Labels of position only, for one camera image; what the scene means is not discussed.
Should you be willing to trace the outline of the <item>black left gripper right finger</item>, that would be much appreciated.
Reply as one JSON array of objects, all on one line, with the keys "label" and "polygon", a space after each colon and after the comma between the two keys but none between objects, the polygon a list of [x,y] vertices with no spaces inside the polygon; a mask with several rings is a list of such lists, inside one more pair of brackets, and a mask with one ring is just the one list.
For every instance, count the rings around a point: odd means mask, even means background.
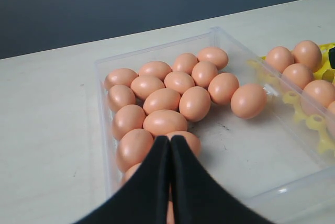
[{"label": "black left gripper right finger", "polygon": [[173,136],[170,146],[175,223],[272,223],[222,188],[183,136]]}]

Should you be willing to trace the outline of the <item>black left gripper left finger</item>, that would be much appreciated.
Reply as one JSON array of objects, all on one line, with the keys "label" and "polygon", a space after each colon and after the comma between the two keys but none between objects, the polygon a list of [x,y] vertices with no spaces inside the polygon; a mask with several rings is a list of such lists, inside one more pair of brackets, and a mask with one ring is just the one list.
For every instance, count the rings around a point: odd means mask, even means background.
[{"label": "black left gripper left finger", "polygon": [[170,161],[170,141],[159,136],[121,189],[77,223],[166,223]]}]

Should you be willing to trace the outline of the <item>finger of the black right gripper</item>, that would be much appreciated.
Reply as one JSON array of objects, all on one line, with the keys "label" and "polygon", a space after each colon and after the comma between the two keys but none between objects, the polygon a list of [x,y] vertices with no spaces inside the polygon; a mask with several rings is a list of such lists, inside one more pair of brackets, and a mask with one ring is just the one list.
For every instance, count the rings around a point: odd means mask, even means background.
[{"label": "finger of the black right gripper", "polygon": [[328,59],[332,69],[335,69],[335,47],[329,49]]}]

